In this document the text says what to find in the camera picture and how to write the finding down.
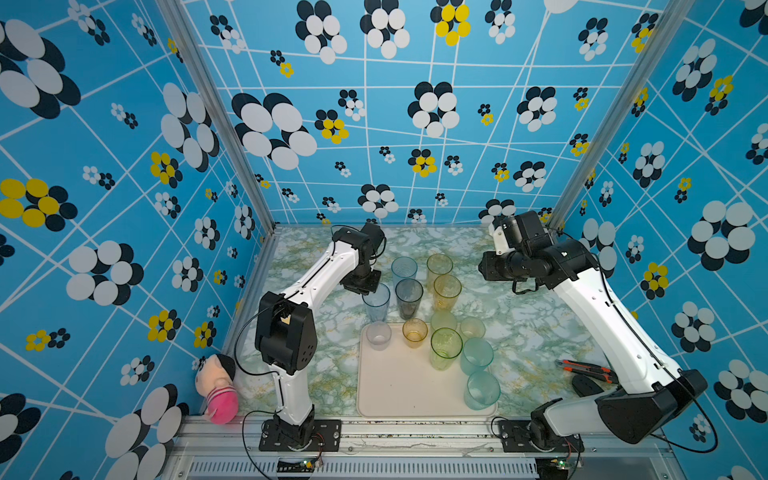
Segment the short light green glass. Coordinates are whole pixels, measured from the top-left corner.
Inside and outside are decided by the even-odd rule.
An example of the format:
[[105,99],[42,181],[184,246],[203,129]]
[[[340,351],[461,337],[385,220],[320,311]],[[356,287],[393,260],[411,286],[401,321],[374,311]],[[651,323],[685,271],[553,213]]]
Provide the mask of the short light green glass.
[[455,330],[458,326],[458,320],[456,316],[446,310],[435,311],[430,318],[430,326],[433,331],[441,328],[449,328]]

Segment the tall teal glass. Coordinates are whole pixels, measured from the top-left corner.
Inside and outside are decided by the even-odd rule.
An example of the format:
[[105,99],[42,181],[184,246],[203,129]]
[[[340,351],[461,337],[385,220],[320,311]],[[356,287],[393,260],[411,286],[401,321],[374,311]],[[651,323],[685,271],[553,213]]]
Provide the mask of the tall teal glass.
[[472,374],[485,370],[494,359],[494,350],[491,344],[483,338],[469,338],[463,345],[460,359],[462,372]]
[[464,403],[472,410],[483,410],[494,405],[501,395],[501,386],[488,371],[478,371],[468,377],[464,390]]

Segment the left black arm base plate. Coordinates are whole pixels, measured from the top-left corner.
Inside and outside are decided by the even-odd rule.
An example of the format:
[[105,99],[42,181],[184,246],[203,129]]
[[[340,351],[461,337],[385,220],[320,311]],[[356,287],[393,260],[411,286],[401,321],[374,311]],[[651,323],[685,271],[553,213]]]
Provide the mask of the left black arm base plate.
[[258,449],[261,452],[337,452],[341,433],[342,421],[338,419],[312,420],[296,426],[275,417],[262,424]]

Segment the short pale green glass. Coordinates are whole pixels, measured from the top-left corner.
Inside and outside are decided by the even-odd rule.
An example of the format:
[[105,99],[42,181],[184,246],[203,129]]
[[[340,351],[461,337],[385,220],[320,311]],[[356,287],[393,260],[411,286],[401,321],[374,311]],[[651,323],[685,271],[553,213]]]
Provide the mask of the short pale green glass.
[[467,317],[458,324],[458,331],[463,341],[472,338],[483,338],[486,334],[484,322],[476,317]]

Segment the short amber glass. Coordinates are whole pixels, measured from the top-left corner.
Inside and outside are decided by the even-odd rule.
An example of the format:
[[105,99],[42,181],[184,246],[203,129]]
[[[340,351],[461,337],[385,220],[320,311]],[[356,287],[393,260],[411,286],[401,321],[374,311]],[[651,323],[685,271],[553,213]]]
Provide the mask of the short amber glass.
[[428,325],[419,318],[407,320],[402,326],[402,334],[405,344],[411,348],[419,348],[429,333]]

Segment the tall green glass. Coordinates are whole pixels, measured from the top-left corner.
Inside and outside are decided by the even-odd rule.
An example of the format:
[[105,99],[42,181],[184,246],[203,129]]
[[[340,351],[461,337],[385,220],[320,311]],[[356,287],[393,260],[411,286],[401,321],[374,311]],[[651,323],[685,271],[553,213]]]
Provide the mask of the tall green glass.
[[430,347],[431,366],[435,370],[444,371],[461,355],[463,340],[456,330],[443,327],[433,332]]

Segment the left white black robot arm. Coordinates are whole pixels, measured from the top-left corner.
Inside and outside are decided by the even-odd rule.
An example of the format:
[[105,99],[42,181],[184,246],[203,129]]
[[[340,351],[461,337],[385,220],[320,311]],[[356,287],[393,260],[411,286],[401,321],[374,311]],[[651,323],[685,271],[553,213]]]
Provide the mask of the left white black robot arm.
[[309,396],[306,367],[317,350],[314,313],[338,286],[368,295],[380,282],[373,262],[385,249],[380,226],[341,226],[322,256],[293,284],[268,291],[257,312],[254,347],[274,378],[278,411],[273,416],[278,438],[303,447],[314,430],[315,406]]

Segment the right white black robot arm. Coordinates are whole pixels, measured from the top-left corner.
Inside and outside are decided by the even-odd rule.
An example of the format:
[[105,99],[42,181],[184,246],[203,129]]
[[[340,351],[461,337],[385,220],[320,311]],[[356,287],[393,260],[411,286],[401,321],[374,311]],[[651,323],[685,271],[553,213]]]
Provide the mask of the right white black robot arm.
[[555,399],[534,410],[530,431],[536,447],[600,433],[637,444],[706,391],[704,376],[681,369],[615,297],[597,257],[583,243],[554,241],[533,211],[491,220],[488,232],[494,248],[478,265],[483,278],[512,284],[532,279],[554,292],[597,341],[618,378],[611,391]]

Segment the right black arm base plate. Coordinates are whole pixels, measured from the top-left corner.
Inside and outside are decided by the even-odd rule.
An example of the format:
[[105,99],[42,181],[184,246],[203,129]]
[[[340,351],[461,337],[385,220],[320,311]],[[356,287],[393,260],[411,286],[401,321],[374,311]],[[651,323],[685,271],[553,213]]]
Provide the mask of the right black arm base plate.
[[583,453],[583,441],[575,435],[545,440],[542,446],[534,443],[533,433],[526,420],[510,420],[495,417],[491,431],[501,442],[504,453],[553,453],[575,455]]

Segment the tall teal back glass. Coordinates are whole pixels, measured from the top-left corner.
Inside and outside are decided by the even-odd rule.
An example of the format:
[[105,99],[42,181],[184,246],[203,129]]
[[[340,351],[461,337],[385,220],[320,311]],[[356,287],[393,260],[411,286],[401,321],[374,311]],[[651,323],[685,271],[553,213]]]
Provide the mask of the tall teal back glass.
[[483,410],[494,405],[501,395],[501,386],[488,371],[478,371],[468,377],[464,390],[464,403],[472,410]]

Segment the tall teal front glass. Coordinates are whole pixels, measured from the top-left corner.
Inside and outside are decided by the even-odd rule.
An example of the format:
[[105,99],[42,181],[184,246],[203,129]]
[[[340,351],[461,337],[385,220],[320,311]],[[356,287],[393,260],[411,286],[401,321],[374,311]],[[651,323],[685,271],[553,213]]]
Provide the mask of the tall teal front glass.
[[463,345],[460,359],[462,372],[472,374],[485,370],[494,359],[494,350],[491,344],[483,338],[469,338]]

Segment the short clear glass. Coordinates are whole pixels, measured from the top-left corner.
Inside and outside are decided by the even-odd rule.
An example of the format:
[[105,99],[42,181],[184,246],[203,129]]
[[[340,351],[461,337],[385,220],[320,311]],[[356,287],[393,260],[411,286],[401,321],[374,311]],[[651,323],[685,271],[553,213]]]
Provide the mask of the short clear glass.
[[365,328],[365,338],[373,350],[385,350],[391,342],[391,327],[383,321],[370,323]]

